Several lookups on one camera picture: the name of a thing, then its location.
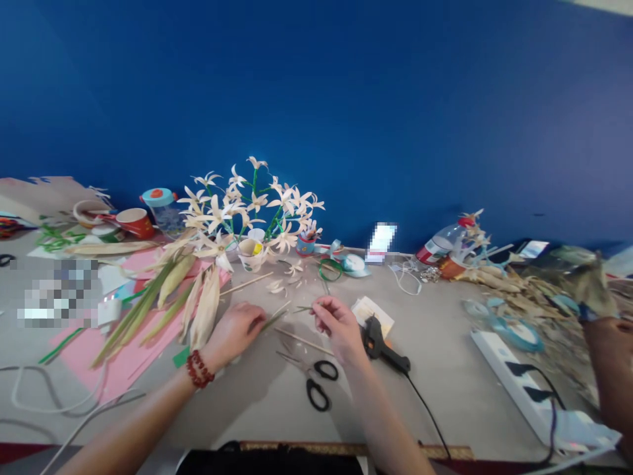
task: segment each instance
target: flower bouquet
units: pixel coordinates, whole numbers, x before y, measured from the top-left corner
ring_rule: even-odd
[[[313,232],[317,228],[316,221],[312,219],[313,210],[325,208],[314,193],[301,194],[296,185],[285,183],[282,186],[270,172],[267,174],[272,177],[272,183],[258,189],[262,183],[262,177],[258,175],[263,166],[268,169],[268,164],[252,156],[247,161],[253,165],[252,181],[237,174],[236,165],[233,165],[226,189],[216,185],[221,176],[214,172],[194,177],[194,182],[203,186],[196,193],[185,186],[188,197],[178,202],[189,204],[189,208],[182,212],[187,231],[178,241],[166,247],[172,251],[185,246],[193,247],[197,257],[215,257],[218,266],[229,272],[233,268],[227,251],[237,252],[245,269],[256,272],[266,258],[276,255],[275,251],[284,253],[290,250],[297,245],[299,234]],[[268,200],[271,194],[276,196]],[[262,216],[267,214],[267,208],[273,209],[268,213],[271,217],[265,220]],[[261,223],[265,229],[259,246],[242,241],[244,233],[251,230],[255,223]]]

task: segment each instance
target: red beaded bracelet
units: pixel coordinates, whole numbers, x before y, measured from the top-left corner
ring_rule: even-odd
[[[198,365],[204,380],[198,376],[198,373],[193,367],[194,362]],[[216,378],[215,375],[209,373],[209,370],[202,362],[202,358],[200,358],[198,350],[194,350],[193,353],[187,357],[187,373],[189,373],[189,377],[191,378],[191,381],[193,381],[194,386],[200,389],[204,389],[207,384],[211,383]]]

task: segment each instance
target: black scissors handle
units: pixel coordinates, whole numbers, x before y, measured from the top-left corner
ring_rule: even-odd
[[[11,254],[0,254],[0,267],[8,266],[13,259],[15,259],[15,256]]]
[[[338,379],[338,369],[328,360],[321,360],[315,363],[315,371],[325,379],[336,381]]]
[[[326,412],[330,410],[330,408],[332,407],[332,403],[330,402],[330,398],[328,398],[328,395],[325,393],[325,391],[323,391],[323,388],[320,384],[318,384],[314,379],[308,378],[305,382],[305,388],[308,391],[308,399],[310,400],[310,404],[312,404],[312,407],[314,409],[318,410],[319,412]],[[317,404],[312,394],[313,391],[316,391],[318,395],[321,396],[324,401],[323,405]]]

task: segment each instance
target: plug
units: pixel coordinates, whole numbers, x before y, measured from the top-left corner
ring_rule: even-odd
[[[513,363],[513,362],[505,362],[508,369],[515,376],[523,376],[528,371],[536,369],[534,365],[531,364],[521,364],[521,363]]]
[[[534,402],[543,402],[544,400],[554,396],[552,391],[544,391],[543,389],[536,389],[530,386],[523,386],[523,389],[526,390],[527,395]]]

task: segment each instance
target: blue lid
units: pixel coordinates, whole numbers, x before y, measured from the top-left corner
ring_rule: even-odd
[[[149,207],[158,208],[173,203],[173,193],[167,188],[152,188],[143,193],[141,199]]]

